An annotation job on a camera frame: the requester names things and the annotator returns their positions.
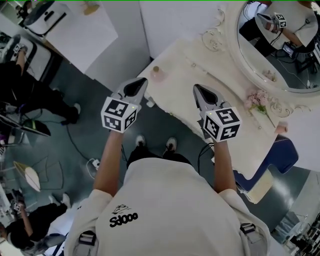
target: sneaker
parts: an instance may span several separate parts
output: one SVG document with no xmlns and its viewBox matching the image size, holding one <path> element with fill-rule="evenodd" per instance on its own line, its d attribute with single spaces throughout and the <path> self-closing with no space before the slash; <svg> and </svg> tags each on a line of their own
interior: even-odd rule
<svg viewBox="0 0 320 256">
<path fill-rule="evenodd" d="M 61 203 L 66 205 L 68 209 L 71 208 L 70 197 L 66 193 L 63 193 Z"/>
<path fill-rule="evenodd" d="M 177 149 L 177 139 L 175 137 L 171 137 L 166 142 L 165 151 L 163 154 L 165 154 L 166 152 L 174 153 L 176 149 Z"/>
<path fill-rule="evenodd" d="M 146 146 L 146 139 L 141 134 L 138 135 L 135 139 L 135 146 L 136 147 L 145 147 Z"/>
<path fill-rule="evenodd" d="M 57 205 L 57 206 L 60 205 L 59 201 L 54 197 L 53 194 L 49 195 L 49 200 L 50 200 L 50 203 L 51 203 L 51 204 L 55 204 L 55 205 Z"/>
<path fill-rule="evenodd" d="M 76 111 L 78 112 L 78 115 L 80 115 L 81 107 L 80 107 L 79 103 L 75 103 L 73 106 L 76 108 Z"/>
</svg>

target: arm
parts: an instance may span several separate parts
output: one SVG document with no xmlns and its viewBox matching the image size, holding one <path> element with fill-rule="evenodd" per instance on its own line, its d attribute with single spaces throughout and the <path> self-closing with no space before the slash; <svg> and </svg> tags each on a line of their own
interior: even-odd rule
<svg viewBox="0 0 320 256">
<path fill-rule="evenodd" d="M 215 142 L 214 155 L 214 190 L 217 193 L 227 189 L 237 191 L 228 143 L 226 141 Z"/>
<path fill-rule="evenodd" d="M 302 46 L 302 42 L 300 41 L 300 39 L 294 34 L 292 33 L 290 30 L 284 28 L 282 31 L 282 34 L 288 38 L 292 43 L 294 43 L 296 46 L 300 47 Z"/>
<path fill-rule="evenodd" d="M 19 51 L 18 58 L 16 60 L 16 64 L 21 67 L 21 76 L 23 75 L 25 69 L 25 56 L 26 52 L 22 49 Z"/>
<path fill-rule="evenodd" d="M 29 217 L 26 213 L 24 204 L 20 204 L 20 210 L 21 210 L 21 217 L 22 217 L 23 223 L 24 223 L 24 229 L 25 229 L 26 233 L 28 234 L 28 236 L 31 237 L 31 235 L 34 233 L 34 231 L 31 227 L 31 223 L 30 223 Z"/>
<path fill-rule="evenodd" d="M 118 190 L 119 166 L 123 133 L 111 131 L 105 144 L 93 189 L 115 196 Z"/>
<path fill-rule="evenodd" d="M 266 30 L 269 30 L 271 26 L 271 23 L 267 23 L 265 26 Z M 272 33 L 278 33 L 279 30 L 277 29 L 277 26 L 274 26 L 274 29 L 272 30 Z M 300 39 L 294 34 L 292 33 L 290 30 L 284 28 L 282 30 L 282 34 L 288 38 L 292 43 L 294 43 L 296 46 L 300 47 L 302 46 L 302 42 L 300 41 Z"/>
</svg>

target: cable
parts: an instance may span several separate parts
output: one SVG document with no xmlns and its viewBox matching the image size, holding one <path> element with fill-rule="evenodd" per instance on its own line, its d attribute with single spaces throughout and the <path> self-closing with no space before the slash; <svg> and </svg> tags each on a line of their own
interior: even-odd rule
<svg viewBox="0 0 320 256">
<path fill-rule="evenodd" d="M 121 145 L 121 152 L 122 152 L 122 160 L 125 161 L 126 163 L 128 163 L 128 159 L 126 156 L 124 145 Z"/>
<path fill-rule="evenodd" d="M 281 63 L 280 60 L 277 59 L 277 61 L 281 64 L 281 66 L 285 69 L 285 71 L 287 71 L 289 74 L 294 75 L 296 78 L 298 78 L 298 79 L 300 80 L 300 82 L 304 85 L 304 87 L 308 89 L 308 87 L 305 85 L 305 83 L 302 82 L 302 80 L 301 80 L 296 74 L 289 72 L 289 71 L 286 69 L 286 67 Z"/>
<path fill-rule="evenodd" d="M 283 28 L 281 29 L 279 35 L 270 42 L 271 46 L 273 46 L 273 44 L 280 38 L 280 36 L 282 35 L 282 31 L 283 31 Z"/>
<path fill-rule="evenodd" d="M 245 6 L 242 9 L 242 13 L 243 13 L 243 16 L 246 18 L 247 21 L 249 21 L 248 17 L 246 16 L 246 13 L 248 12 L 248 9 L 249 9 L 249 5 L 248 5 L 248 3 L 246 3 Z"/>
<path fill-rule="evenodd" d="M 71 135 L 70 135 L 70 132 L 69 132 L 69 126 L 68 126 L 68 125 L 66 125 L 66 131 L 67 131 L 67 133 L 68 133 L 68 136 L 69 136 L 69 138 L 70 138 L 70 141 L 71 141 L 71 143 L 73 144 L 75 150 L 76 150 L 85 160 L 89 161 L 90 159 L 87 158 L 87 157 L 85 157 L 84 154 L 81 153 L 81 151 L 78 149 L 78 147 L 77 147 L 76 144 L 74 143 L 73 139 L 71 138 Z"/>
<path fill-rule="evenodd" d="M 95 179 L 95 177 L 91 174 L 91 172 L 89 171 L 89 167 L 88 167 L 88 164 L 90 163 L 90 161 L 94 161 L 95 159 L 94 158 L 90 158 L 87 162 L 86 162 L 86 164 L 85 164 L 85 167 L 86 167 L 86 170 L 87 170 L 87 172 L 88 172 L 88 174 L 90 175 L 90 177 L 94 180 Z"/>
<path fill-rule="evenodd" d="M 278 56 L 278 52 L 281 51 L 281 50 L 283 50 L 283 49 L 278 49 L 278 50 L 276 50 L 276 51 L 275 51 L 275 54 L 272 55 L 272 56 L 275 57 L 277 60 L 283 62 L 283 63 L 292 64 L 292 63 L 295 63 L 295 62 L 296 62 L 296 60 L 297 60 L 297 58 L 298 58 L 298 56 L 299 56 L 299 52 L 296 54 L 296 56 L 295 56 L 295 58 L 294 58 L 293 61 L 284 61 L 284 60 L 279 59 L 279 58 L 286 58 L 287 56 Z"/>
<path fill-rule="evenodd" d="M 59 125 L 61 125 L 61 122 L 56 122 L 56 121 L 50 121 L 50 120 L 48 120 L 48 121 L 40 121 L 41 123 L 54 123 L 54 124 L 59 124 Z"/>
<path fill-rule="evenodd" d="M 197 167 L 198 167 L 198 174 L 200 175 L 200 157 L 206 153 L 209 149 L 211 149 L 215 144 L 213 142 L 210 142 L 206 144 L 202 149 L 200 150 L 200 153 L 198 155 L 198 160 L 197 160 Z"/>
<path fill-rule="evenodd" d="M 308 81 L 309 81 L 309 71 L 308 71 L 308 68 L 306 68 L 306 74 L 308 76 Z"/>
</svg>

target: white wall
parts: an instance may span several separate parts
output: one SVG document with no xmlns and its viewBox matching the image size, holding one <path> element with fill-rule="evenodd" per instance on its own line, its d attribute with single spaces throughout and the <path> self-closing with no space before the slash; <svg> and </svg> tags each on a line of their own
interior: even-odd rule
<svg viewBox="0 0 320 256">
<path fill-rule="evenodd" d="M 102 1 L 118 38 L 85 72 L 108 89 L 136 77 L 149 63 L 150 54 L 138 1 Z"/>
<path fill-rule="evenodd" d="M 192 39 L 217 24 L 222 1 L 141 1 L 150 55 L 156 58 L 176 39 Z"/>
<path fill-rule="evenodd" d="M 11 20 L 9 20 L 6 16 L 0 13 L 0 31 L 12 37 L 18 34 L 21 30 L 22 30 L 21 27 L 17 26 Z"/>
<path fill-rule="evenodd" d="M 297 167 L 320 172 L 320 106 L 310 112 L 299 109 L 288 118 L 288 132 L 298 152 Z"/>
</svg>

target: hand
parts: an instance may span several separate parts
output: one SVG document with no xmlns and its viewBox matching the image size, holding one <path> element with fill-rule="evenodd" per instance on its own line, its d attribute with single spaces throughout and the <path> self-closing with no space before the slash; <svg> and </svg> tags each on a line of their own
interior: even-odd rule
<svg viewBox="0 0 320 256">
<path fill-rule="evenodd" d="M 266 25 L 265 25 L 265 29 L 266 29 L 266 30 L 269 30 L 270 27 L 271 27 L 271 23 L 270 23 L 270 22 L 267 22 Z M 278 33 L 278 32 L 279 32 L 278 26 L 277 26 L 277 25 L 274 25 L 273 30 L 272 30 L 271 32 L 272 32 L 272 33 L 275 33 L 275 34 Z"/>
<path fill-rule="evenodd" d="M 25 202 L 18 202 L 18 206 L 20 206 L 20 209 L 25 209 L 26 208 L 26 205 L 25 205 Z"/>
<path fill-rule="evenodd" d="M 28 48 L 26 46 L 23 46 L 23 47 L 20 48 L 20 52 L 19 53 L 24 53 L 24 55 L 26 55 L 27 51 L 28 51 Z"/>
</svg>

